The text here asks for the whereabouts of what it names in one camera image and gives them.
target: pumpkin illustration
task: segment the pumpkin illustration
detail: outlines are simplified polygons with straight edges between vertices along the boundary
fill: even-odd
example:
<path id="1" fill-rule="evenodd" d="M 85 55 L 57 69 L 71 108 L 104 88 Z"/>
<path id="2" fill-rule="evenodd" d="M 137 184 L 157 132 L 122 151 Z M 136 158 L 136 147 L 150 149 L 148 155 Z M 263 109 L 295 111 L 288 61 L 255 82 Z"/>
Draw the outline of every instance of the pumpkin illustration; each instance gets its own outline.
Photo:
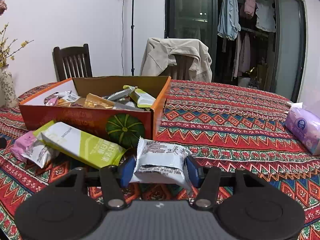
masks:
<path id="1" fill-rule="evenodd" d="M 106 131 L 110 141 L 129 149 L 137 147 L 140 136 L 144 137 L 143 123 L 129 114 L 116 114 L 108 119 Z"/>

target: chair back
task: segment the chair back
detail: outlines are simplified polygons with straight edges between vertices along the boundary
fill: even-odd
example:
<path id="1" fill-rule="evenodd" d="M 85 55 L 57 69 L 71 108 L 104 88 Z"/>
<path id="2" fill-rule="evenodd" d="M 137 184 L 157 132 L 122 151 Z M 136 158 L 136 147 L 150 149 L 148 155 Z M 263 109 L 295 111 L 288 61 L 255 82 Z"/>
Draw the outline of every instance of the chair back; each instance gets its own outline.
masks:
<path id="1" fill-rule="evenodd" d="M 172 79 L 177 80 L 190 80 L 189 68 L 193 62 L 192 57 L 184 55 L 174 55 L 176 58 L 177 65 L 168 66 L 160 76 L 171 76 Z"/>
<path id="2" fill-rule="evenodd" d="M 53 58 L 59 81 L 70 77 L 92 77 L 89 46 L 53 49 Z"/>

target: flower vase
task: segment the flower vase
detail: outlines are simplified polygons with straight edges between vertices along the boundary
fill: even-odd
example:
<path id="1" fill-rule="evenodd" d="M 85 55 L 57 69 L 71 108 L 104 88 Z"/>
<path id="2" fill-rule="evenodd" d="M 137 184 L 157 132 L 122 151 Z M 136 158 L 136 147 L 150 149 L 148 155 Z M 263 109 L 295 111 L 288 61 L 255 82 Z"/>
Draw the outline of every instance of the flower vase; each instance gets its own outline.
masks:
<path id="1" fill-rule="evenodd" d="M 4 106 L 11 108 L 14 107 L 18 102 L 16 92 L 14 90 L 12 75 L 11 72 L 8 71 L 8 66 L 9 65 L 6 65 L 1 68 L 2 71 L 0 76 L 0 85 L 4 93 Z"/>

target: red patterned tablecloth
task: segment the red patterned tablecloth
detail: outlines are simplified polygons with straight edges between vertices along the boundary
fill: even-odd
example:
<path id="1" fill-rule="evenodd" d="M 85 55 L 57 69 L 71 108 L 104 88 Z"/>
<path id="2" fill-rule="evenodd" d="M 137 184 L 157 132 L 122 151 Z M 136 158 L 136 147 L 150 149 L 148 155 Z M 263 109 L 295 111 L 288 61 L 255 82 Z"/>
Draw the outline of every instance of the red patterned tablecloth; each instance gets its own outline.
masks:
<path id="1" fill-rule="evenodd" d="M 48 85 L 34 88 L 23 100 Z M 197 154 L 201 165 L 215 165 L 224 171 L 244 167 L 289 195 L 305 210 L 305 227 L 299 239 L 320 239 L 320 161 L 284 127 L 286 98 L 247 88 L 217 83 L 172 81 L 158 140 L 185 145 Z M 80 166 L 60 155 L 40 169 L 21 163 L 10 153 L 15 139 L 26 132 L 16 106 L 0 108 L 0 136 L 8 141 L 0 151 L 0 228 L 9 239 L 21 239 L 14 223 L 17 207 L 35 192 Z M 89 194 L 103 202 L 98 187 Z M 176 185 L 131 184 L 124 190 L 127 202 L 133 199 L 189 199 Z M 219 202 L 232 195 L 221 187 Z"/>

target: tripod pole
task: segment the tripod pole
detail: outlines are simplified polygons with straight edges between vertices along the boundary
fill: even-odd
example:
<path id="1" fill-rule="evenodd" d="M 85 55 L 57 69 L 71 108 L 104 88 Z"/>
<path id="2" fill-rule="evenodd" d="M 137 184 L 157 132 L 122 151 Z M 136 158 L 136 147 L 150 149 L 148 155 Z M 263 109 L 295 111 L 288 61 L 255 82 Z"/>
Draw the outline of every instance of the tripod pole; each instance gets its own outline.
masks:
<path id="1" fill-rule="evenodd" d="M 134 0 L 132 0 L 132 23 L 131 23 L 131 73 L 134 76 L 134 67 L 133 67 L 133 8 L 134 8 Z"/>

